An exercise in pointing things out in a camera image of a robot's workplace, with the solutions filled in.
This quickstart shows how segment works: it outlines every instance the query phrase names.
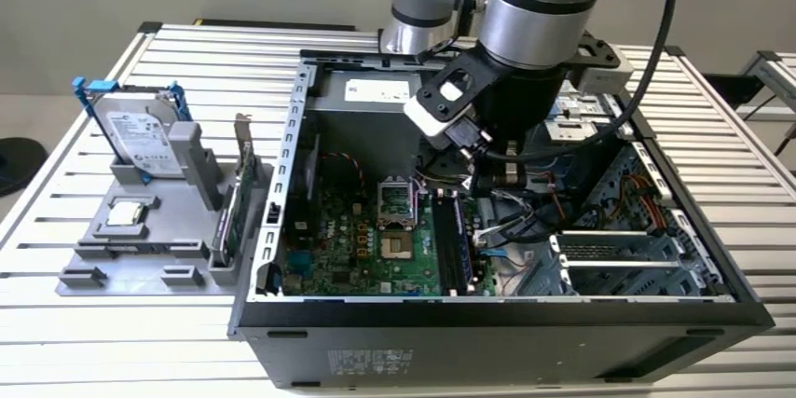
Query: motherboard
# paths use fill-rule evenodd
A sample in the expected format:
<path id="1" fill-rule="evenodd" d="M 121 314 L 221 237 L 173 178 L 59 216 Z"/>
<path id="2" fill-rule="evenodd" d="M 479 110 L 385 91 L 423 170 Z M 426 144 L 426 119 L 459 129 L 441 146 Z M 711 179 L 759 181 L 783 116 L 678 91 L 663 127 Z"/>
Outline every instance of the motherboard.
<path id="1" fill-rule="evenodd" d="M 439 220 L 438 207 L 447 204 L 425 190 L 419 192 L 410 187 L 410 206 L 399 206 L 397 188 L 394 184 L 385 186 L 385 201 L 319 188 L 317 238 L 310 249 L 293 249 L 286 254 L 285 295 L 494 294 L 489 260 L 471 258 L 466 238 L 453 243 L 453 254 L 447 247 L 439 256 L 437 246 L 447 240 L 437 233 L 447 229 L 434 219 Z M 474 200 L 450 197 L 443 200 L 459 206 L 459 230 L 463 235 L 471 234 L 473 226 L 478 226 Z M 402 216 L 411 209 L 414 225 L 386 226 L 379 209 Z M 450 282 L 466 279 L 463 289 L 454 293 Z"/>

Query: chip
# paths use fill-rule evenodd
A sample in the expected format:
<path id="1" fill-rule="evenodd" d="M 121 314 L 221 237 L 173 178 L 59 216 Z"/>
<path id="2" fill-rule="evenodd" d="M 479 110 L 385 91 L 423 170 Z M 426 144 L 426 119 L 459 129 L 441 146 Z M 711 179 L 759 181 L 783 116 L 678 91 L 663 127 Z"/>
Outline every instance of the chip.
<path id="1" fill-rule="evenodd" d="M 347 272 L 331 272 L 331 283 L 349 283 L 350 274 Z"/>

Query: white table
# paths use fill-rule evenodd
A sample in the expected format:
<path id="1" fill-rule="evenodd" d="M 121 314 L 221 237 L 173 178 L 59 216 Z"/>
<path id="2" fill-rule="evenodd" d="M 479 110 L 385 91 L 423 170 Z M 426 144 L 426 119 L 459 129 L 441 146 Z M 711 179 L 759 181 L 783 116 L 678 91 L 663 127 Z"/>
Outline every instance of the white table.
<path id="1" fill-rule="evenodd" d="M 249 114 L 255 149 L 267 161 L 301 48 L 374 51 L 375 35 L 163 25 L 135 35 L 107 78 L 150 86 L 177 79 L 202 144 L 219 158 L 237 151 L 234 114 Z M 622 50 L 637 68 L 631 90 L 649 49 Z M 641 112 L 777 327 L 651 386 L 337 394 L 796 396 L 796 181 L 686 58 L 663 56 Z M 79 116 L 0 224 L 0 384 L 7 385 L 0 396 L 293 394 L 273 389 L 249 346 L 226 340 L 230 296 L 55 295 L 69 246 L 110 185 L 109 161 L 98 130 Z"/>

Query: green circuit board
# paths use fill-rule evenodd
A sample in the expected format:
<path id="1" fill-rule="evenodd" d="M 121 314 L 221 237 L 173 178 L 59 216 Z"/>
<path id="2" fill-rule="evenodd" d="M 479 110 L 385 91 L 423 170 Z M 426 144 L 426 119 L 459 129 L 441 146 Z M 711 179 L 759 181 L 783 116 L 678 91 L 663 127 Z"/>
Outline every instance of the green circuit board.
<path id="1" fill-rule="evenodd" d="M 441 295 L 430 199 L 419 196 L 415 227 L 378 229 L 377 206 L 322 191 L 318 238 L 311 251 L 287 254 L 286 295 Z M 474 202 L 463 201 L 465 219 Z M 481 270 L 487 263 L 478 262 Z M 477 295 L 493 295 L 490 273 Z"/>

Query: label sticker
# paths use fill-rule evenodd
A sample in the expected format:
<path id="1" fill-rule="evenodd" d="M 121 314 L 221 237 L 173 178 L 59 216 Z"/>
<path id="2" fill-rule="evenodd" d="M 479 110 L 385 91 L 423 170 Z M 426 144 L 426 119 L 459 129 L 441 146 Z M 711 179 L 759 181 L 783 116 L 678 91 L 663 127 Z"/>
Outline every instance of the label sticker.
<path id="1" fill-rule="evenodd" d="M 345 82 L 345 100 L 367 103 L 406 103 L 411 98 L 409 81 L 349 79 Z"/>
<path id="2" fill-rule="evenodd" d="M 105 116 L 133 165 L 153 176 L 181 175 L 159 120 L 130 112 L 107 112 Z"/>
<path id="3" fill-rule="evenodd" d="M 329 350 L 331 375 L 405 375 L 414 350 Z"/>

